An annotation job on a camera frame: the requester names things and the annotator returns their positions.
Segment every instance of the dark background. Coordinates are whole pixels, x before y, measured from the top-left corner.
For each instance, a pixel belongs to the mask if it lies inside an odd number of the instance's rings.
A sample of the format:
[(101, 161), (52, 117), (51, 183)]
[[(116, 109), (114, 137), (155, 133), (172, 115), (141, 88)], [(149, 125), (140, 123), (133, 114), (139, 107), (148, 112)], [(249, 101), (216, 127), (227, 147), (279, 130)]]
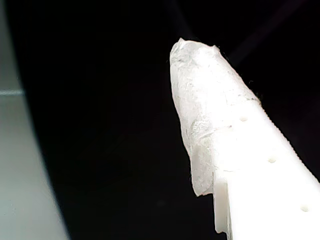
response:
[(226, 239), (172, 97), (180, 37), (217, 45), (320, 179), (317, 0), (7, 0), (34, 129), (73, 240)]

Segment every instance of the black background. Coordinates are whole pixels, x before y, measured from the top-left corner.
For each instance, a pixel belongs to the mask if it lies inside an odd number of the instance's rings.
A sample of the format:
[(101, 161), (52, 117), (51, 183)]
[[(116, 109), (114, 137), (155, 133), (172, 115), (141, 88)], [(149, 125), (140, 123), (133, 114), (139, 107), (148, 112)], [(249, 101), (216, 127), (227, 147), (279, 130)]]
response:
[(236, 51), (285, 2), (6, 1), (72, 239), (226, 239), (214, 229), (212, 195), (197, 198), (190, 181), (169, 74), (180, 37), (220, 48), (320, 179), (319, 1), (292, 0), (304, 3), (243, 59)]

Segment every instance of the white plastic part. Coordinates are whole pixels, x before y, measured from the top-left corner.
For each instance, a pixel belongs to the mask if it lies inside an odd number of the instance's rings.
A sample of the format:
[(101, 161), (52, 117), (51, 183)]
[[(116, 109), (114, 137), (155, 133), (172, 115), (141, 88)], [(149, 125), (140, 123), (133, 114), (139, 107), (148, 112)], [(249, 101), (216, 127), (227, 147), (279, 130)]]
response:
[(180, 39), (172, 97), (197, 196), (229, 240), (320, 239), (320, 184), (216, 46)]
[(18, 80), (0, 0), (0, 239), (67, 240)]

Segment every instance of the white plastic rod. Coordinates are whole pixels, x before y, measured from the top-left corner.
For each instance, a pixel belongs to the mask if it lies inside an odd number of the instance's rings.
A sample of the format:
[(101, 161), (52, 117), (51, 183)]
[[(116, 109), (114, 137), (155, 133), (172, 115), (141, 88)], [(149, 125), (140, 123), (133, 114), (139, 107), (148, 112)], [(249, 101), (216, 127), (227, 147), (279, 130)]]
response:
[(320, 239), (320, 184), (216, 46), (180, 39), (172, 97), (197, 196), (229, 240)]

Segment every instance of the white surface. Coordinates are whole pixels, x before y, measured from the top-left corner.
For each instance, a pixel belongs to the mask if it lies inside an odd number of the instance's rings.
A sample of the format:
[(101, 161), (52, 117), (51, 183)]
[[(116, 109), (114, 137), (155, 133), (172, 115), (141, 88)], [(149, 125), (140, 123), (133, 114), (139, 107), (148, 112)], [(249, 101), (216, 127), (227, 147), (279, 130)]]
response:
[(0, 240), (67, 240), (8, 33), (0, 0)]
[(320, 184), (215, 46), (180, 39), (172, 97), (197, 196), (228, 239), (320, 239)]

